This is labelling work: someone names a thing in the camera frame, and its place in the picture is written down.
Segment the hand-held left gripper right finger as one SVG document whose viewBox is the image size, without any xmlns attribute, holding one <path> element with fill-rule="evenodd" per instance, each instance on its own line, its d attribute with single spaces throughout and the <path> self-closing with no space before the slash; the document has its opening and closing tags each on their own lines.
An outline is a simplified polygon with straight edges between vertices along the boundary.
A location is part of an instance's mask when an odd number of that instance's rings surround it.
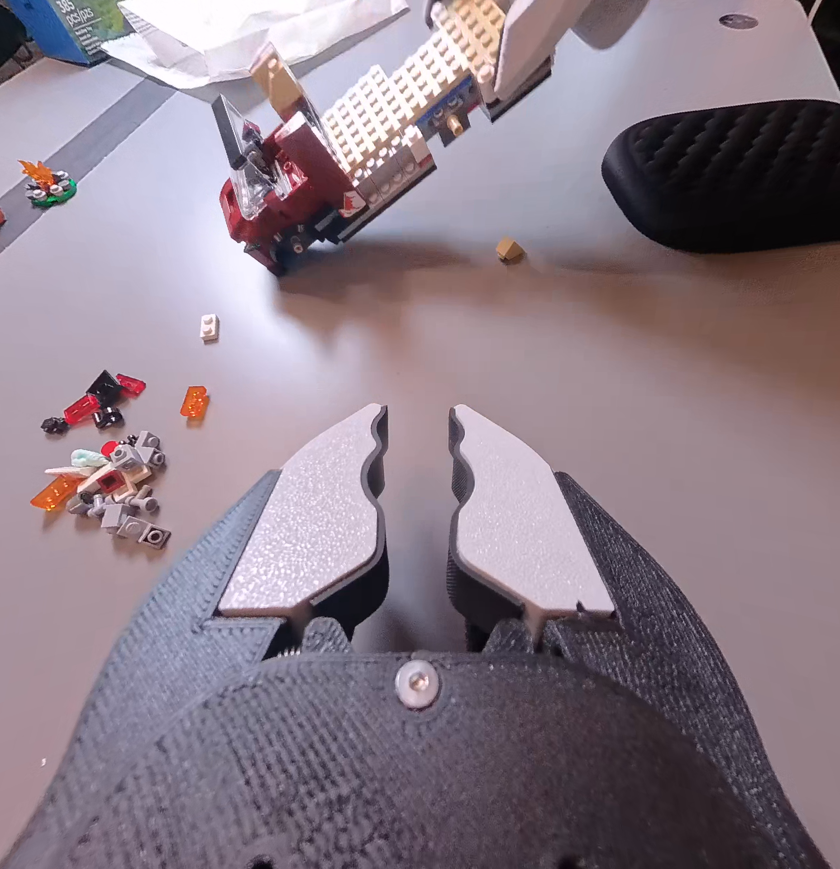
<svg viewBox="0 0 840 869">
<path fill-rule="evenodd" d="M 609 590 L 556 475 L 516 435 L 467 405 L 449 412 L 449 596 L 468 621 L 609 617 Z"/>
</svg>

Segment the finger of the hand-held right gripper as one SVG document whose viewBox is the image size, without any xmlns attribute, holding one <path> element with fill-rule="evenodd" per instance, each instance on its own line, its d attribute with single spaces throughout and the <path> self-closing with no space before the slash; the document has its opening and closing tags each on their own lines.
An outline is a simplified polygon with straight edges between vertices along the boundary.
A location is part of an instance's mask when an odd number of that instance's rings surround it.
<svg viewBox="0 0 840 869">
<path fill-rule="evenodd" d="M 549 55 L 558 1 L 514 1 L 505 15 L 496 67 L 495 95 L 509 98 Z"/>
<path fill-rule="evenodd" d="M 573 33 L 592 49 L 610 49 L 643 14 L 648 1 L 590 1 Z"/>
</svg>

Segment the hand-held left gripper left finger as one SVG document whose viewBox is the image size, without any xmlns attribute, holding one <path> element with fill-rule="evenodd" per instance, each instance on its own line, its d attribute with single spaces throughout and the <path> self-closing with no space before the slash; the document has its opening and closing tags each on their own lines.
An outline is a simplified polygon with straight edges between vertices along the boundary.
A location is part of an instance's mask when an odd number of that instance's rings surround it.
<svg viewBox="0 0 840 869">
<path fill-rule="evenodd" d="M 284 463 L 220 614 L 299 620 L 325 592 L 371 565 L 384 535 L 371 469 L 382 455 L 386 412 L 368 404 Z"/>
</svg>

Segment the tan and dark red brick model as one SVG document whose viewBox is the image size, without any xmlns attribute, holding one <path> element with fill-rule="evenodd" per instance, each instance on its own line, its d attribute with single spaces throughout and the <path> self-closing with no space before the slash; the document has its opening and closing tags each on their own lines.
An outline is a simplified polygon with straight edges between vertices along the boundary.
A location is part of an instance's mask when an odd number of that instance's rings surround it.
<svg viewBox="0 0 840 869">
<path fill-rule="evenodd" d="M 506 100 L 494 95 L 505 11 L 496 2 L 428 2 L 431 35 L 392 74 L 375 65 L 324 112 L 274 48 L 253 77 L 281 123 L 264 136 L 224 95 L 211 107 L 230 164 L 219 203 L 231 239 L 274 275 L 321 242 L 340 244 L 436 170 L 480 108 L 491 123 L 545 81 L 553 56 Z M 346 191 L 367 208 L 342 218 Z"/>
</svg>

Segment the grey desk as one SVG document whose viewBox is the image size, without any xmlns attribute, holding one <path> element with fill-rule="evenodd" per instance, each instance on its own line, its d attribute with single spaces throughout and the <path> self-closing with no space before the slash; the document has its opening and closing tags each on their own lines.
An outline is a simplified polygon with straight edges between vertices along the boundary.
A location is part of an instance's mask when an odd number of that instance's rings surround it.
<svg viewBox="0 0 840 869">
<path fill-rule="evenodd" d="M 363 406 L 389 407 L 391 575 L 353 644 L 465 648 L 445 585 L 449 409 L 578 484 L 708 626 L 807 831 L 840 867 L 840 244 L 669 251 L 601 179 L 653 115 L 837 96 L 797 3 L 648 2 L 610 49 L 568 34 L 553 76 L 447 148 L 347 245 L 282 280 L 226 230 L 209 92 L 41 62 L 0 87 L 15 158 L 69 168 L 67 204 L 0 228 L 0 864 L 56 774 L 112 646 L 162 575 L 258 479 Z M 501 263 L 509 236 L 522 261 Z M 219 340 L 199 338 L 216 314 Z M 103 370 L 146 382 L 121 428 L 45 434 Z M 210 397 L 179 414 L 188 386 Z M 30 504 L 47 468 L 146 429 L 160 550 Z"/>
</svg>

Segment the black padded cushion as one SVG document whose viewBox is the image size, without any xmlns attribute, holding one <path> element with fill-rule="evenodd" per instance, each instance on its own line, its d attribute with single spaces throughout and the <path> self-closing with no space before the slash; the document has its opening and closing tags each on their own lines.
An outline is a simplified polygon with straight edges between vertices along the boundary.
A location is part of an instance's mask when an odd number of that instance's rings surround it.
<svg viewBox="0 0 840 869">
<path fill-rule="evenodd" d="M 695 254 L 840 242 L 840 103 L 660 115 L 623 130 L 601 176 L 650 240 Z"/>
</svg>

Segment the pile of small grey bricks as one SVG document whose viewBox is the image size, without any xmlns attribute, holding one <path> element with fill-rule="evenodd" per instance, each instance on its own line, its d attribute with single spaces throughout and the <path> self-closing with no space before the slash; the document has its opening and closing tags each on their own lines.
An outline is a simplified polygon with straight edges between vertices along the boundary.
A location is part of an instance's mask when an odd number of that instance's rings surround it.
<svg viewBox="0 0 840 869">
<path fill-rule="evenodd" d="M 59 509 L 97 521 L 113 538 L 163 549 L 172 534 L 158 524 L 160 504 L 152 487 L 166 464 L 160 438 L 143 429 L 122 440 L 107 442 L 99 452 L 109 458 L 109 463 L 93 472 L 71 464 L 45 470 L 50 481 L 65 473 L 83 477 L 77 493 Z"/>
</svg>

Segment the red and black brick piece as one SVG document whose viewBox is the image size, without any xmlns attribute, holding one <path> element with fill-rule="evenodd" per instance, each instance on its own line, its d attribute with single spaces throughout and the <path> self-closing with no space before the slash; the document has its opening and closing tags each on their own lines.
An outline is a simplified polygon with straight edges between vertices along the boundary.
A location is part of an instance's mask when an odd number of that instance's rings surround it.
<svg viewBox="0 0 840 869">
<path fill-rule="evenodd" d="M 145 381 L 131 375 L 111 375 L 103 370 L 85 394 L 64 410 L 59 421 L 69 427 L 90 420 L 96 429 L 121 428 L 124 426 L 121 401 L 141 396 L 146 386 Z"/>
</svg>

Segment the orange transparent slope piece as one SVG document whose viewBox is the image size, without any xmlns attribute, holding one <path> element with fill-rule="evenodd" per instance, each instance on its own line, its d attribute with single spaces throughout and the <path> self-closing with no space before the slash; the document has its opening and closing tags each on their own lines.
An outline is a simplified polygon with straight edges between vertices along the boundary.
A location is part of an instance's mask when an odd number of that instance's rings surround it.
<svg viewBox="0 0 840 869">
<path fill-rule="evenodd" d="M 77 493 L 83 477 L 74 474 L 59 474 L 31 499 L 30 504 L 47 513 L 62 507 Z"/>
</svg>

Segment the white paper bag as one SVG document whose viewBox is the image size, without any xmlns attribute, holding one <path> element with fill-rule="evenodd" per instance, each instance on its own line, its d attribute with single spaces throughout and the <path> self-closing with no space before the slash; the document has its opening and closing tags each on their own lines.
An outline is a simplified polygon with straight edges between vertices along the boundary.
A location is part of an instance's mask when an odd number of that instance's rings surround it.
<svg viewBox="0 0 840 869">
<path fill-rule="evenodd" d="M 300 75 L 403 16 L 405 1 L 127 1 L 112 59 L 180 91 L 250 76 L 274 48 Z"/>
</svg>

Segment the green round plate with pieces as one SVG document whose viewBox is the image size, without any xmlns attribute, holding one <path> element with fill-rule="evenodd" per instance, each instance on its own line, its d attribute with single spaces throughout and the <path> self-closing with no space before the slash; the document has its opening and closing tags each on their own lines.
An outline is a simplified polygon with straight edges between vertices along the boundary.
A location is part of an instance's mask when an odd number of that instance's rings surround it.
<svg viewBox="0 0 840 869">
<path fill-rule="evenodd" d="M 28 178 L 24 195 L 35 207 L 49 209 L 75 196 L 77 183 L 66 171 L 52 170 L 42 161 L 19 160 L 19 164 Z"/>
</svg>

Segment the colourful toy set box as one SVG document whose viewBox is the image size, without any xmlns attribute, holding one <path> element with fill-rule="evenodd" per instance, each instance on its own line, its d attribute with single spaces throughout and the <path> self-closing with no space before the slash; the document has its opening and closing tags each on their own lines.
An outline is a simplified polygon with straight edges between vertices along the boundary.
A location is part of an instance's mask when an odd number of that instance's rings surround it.
<svg viewBox="0 0 840 869">
<path fill-rule="evenodd" d="M 115 1 L 7 1 L 46 57 L 90 67 L 105 42 L 134 32 Z"/>
</svg>

